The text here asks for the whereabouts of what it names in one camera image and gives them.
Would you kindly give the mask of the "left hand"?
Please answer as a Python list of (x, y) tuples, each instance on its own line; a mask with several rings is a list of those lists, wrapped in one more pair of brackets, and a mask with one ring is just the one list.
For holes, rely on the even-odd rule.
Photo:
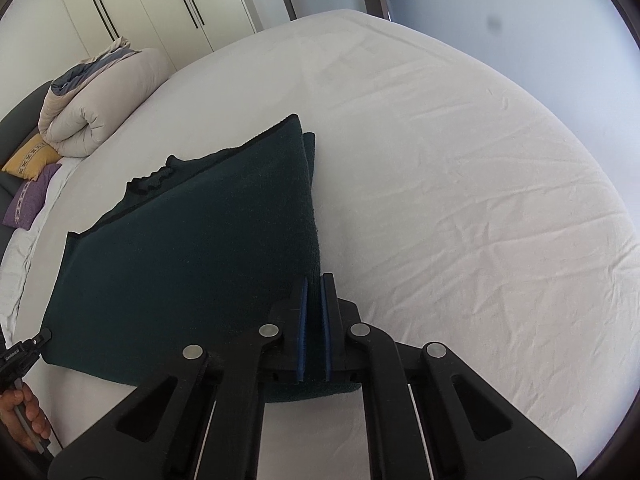
[(30, 452), (37, 452), (36, 442), (52, 434), (49, 419), (27, 384), (1, 393), (1, 422), (12, 439)]

